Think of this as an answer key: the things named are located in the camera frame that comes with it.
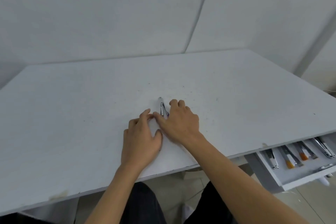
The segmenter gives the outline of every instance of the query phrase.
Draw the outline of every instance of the white drawer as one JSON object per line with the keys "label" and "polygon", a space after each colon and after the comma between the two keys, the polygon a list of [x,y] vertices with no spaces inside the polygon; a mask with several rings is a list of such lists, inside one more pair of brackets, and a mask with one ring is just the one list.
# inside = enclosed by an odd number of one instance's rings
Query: white drawer
{"label": "white drawer", "polygon": [[[336,152],[336,133],[325,135],[323,136],[323,139],[331,150]],[[318,156],[317,159],[302,161],[296,147],[293,144],[287,144],[292,153],[304,164],[302,167],[288,169],[278,147],[273,148],[272,150],[278,162],[279,169],[271,168],[265,151],[245,155],[245,158],[261,184],[272,193],[295,188],[336,171],[336,158],[325,157],[310,139],[304,140],[304,142]],[[330,163],[334,164],[334,166],[314,172],[319,167]]]}

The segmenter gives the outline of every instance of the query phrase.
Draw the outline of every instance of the floor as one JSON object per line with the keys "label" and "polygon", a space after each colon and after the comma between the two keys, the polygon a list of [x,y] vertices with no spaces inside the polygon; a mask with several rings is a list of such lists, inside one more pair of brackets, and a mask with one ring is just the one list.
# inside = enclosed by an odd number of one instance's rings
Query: floor
{"label": "floor", "polygon": [[[197,172],[195,176],[186,175],[186,179],[183,179],[183,175],[179,172],[145,181],[156,194],[167,224],[181,223],[181,205],[186,202],[195,208],[209,181],[203,171]],[[333,224],[336,223],[336,177],[328,180],[330,187],[314,181],[275,196],[311,224]],[[103,192],[99,192],[80,198],[76,224],[84,223],[102,194]]]}

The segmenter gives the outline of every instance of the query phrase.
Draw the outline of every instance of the black pants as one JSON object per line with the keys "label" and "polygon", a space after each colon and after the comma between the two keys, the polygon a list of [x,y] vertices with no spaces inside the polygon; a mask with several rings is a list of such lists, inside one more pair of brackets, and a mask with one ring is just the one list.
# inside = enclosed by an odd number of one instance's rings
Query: black pants
{"label": "black pants", "polygon": [[[184,222],[231,224],[233,216],[211,182],[191,216]],[[166,224],[162,209],[151,189],[137,182],[128,198],[120,224]]]}

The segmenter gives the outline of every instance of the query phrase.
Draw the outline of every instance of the white table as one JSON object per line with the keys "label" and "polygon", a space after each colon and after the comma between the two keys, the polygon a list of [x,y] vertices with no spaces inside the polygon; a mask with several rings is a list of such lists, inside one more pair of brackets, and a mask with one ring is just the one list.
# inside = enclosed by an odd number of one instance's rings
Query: white table
{"label": "white table", "polygon": [[[128,121],[160,96],[230,158],[336,131],[333,97],[249,50],[28,66],[0,90],[0,213],[103,190]],[[139,179],[196,166],[164,139]]]}

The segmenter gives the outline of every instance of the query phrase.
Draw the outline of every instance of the white wall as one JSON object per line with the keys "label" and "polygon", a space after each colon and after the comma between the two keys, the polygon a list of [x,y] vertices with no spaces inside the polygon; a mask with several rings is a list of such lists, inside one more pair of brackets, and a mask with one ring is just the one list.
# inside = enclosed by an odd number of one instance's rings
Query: white wall
{"label": "white wall", "polygon": [[0,0],[0,46],[27,64],[180,53],[200,1]]}
{"label": "white wall", "polygon": [[302,79],[321,90],[336,90],[336,33],[309,65]]}
{"label": "white wall", "polygon": [[205,0],[187,52],[246,47],[293,72],[336,0]]}

